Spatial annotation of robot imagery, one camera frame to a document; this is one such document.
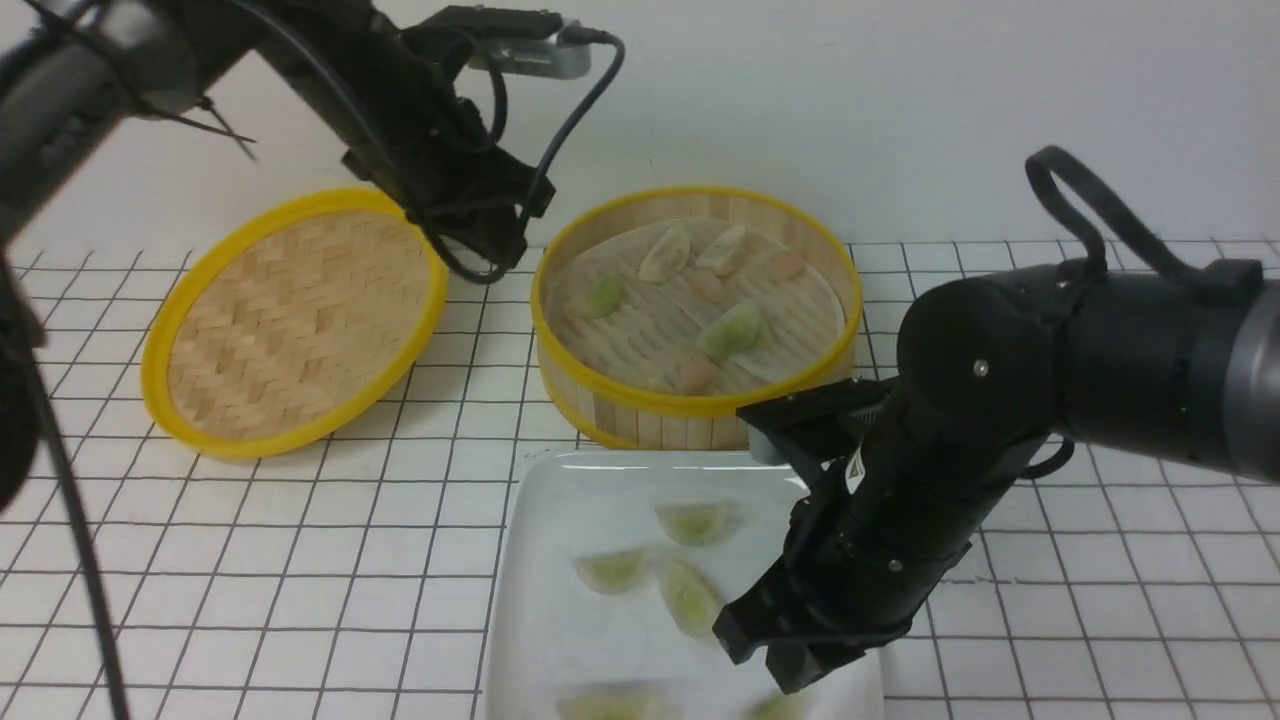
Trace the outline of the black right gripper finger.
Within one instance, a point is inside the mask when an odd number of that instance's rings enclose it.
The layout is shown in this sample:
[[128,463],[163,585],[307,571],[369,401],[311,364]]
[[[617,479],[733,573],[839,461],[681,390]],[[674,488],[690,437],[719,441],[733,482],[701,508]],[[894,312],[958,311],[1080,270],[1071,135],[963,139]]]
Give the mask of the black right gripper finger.
[[717,615],[712,634],[733,664],[786,635],[785,620],[796,605],[783,560],[774,560],[746,591]]
[[836,641],[772,641],[765,646],[765,667],[781,692],[796,694],[829,674],[869,657],[873,651],[884,648],[910,630],[910,625],[897,625]]

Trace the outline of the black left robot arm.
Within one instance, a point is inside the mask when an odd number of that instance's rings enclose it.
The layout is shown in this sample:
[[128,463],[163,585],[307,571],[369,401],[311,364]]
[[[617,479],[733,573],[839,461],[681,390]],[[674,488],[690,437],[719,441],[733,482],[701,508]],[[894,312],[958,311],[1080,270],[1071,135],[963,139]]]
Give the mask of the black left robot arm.
[[600,35],[554,12],[447,6],[396,26],[371,1],[35,1],[3,54],[3,245],[127,118],[188,123],[259,54],[346,146],[358,181],[425,233],[457,277],[497,283],[527,251],[556,188],[500,141],[508,76],[577,79]]

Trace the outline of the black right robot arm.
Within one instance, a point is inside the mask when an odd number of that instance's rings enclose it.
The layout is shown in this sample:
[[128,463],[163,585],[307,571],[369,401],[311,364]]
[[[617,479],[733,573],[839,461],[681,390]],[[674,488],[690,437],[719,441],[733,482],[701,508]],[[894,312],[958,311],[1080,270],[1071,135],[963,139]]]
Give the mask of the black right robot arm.
[[808,488],[781,556],[713,625],[799,692],[904,637],[1018,480],[1078,442],[1277,480],[1277,282],[1216,261],[1198,284],[1079,261],[938,286],[899,372],[748,405],[751,451]]

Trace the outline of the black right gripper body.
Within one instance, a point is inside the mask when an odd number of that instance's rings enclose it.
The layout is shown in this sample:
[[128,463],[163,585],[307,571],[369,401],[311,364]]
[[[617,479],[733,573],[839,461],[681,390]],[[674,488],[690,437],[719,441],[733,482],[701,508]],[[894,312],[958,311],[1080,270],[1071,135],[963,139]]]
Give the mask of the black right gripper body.
[[809,491],[778,559],[796,594],[780,641],[910,624],[1044,443],[1041,414],[987,401],[841,380],[739,410]]

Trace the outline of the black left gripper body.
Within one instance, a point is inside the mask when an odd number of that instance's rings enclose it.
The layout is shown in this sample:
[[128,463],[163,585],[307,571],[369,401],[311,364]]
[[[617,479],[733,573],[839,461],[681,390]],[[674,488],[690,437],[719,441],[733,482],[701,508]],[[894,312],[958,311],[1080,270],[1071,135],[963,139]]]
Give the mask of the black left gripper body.
[[547,69],[513,54],[556,33],[554,20],[370,20],[352,42],[355,90],[379,138],[352,142],[343,165],[425,234],[511,269],[527,247],[520,206],[544,208],[552,191],[499,145],[504,73]]

